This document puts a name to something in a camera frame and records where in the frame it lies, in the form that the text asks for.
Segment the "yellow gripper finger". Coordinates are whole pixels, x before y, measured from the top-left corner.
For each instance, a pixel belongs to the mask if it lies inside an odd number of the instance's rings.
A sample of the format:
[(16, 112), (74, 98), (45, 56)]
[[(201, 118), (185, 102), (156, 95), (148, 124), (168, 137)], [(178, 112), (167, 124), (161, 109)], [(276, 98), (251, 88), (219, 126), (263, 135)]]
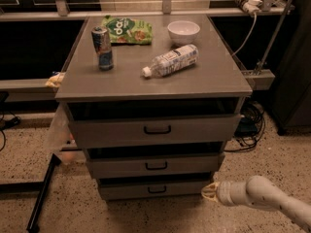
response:
[(217, 198), (217, 194), (215, 190), (210, 190), (210, 189), (203, 189), (201, 191), (201, 195), (203, 198), (209, 200), (209, 201), (213, 201), (213, 202), (217, 202), (218, 198)]
[(202, 188), (202, 190), (203, 190), (204, 192), (216, 191), (219, 185), (220, 185), (219, 182), (210, 183), (210, 184), (204, 186), (204, 187)]

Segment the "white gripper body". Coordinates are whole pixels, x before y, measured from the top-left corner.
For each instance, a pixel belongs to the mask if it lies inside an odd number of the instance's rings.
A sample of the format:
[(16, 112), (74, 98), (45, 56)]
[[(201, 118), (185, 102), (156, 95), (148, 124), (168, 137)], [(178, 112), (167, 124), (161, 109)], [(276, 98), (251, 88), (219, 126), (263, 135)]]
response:
[(245, 182), (220, 182), (216, 194), (219, 201), (225, 206), (247, 205), (248, 195)]

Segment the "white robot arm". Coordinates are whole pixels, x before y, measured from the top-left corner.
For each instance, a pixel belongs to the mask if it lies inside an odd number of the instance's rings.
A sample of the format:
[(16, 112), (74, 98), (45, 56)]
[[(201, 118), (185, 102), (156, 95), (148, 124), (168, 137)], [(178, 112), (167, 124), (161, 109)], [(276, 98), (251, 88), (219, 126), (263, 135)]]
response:
[(311, 205), (282, 191), (263, 176), (251, 176), (244, 182), (214, 182), (201, 189), (203, 198), (224, 206), (246, 206), (281, 212), (306, 233), (311, 233)]

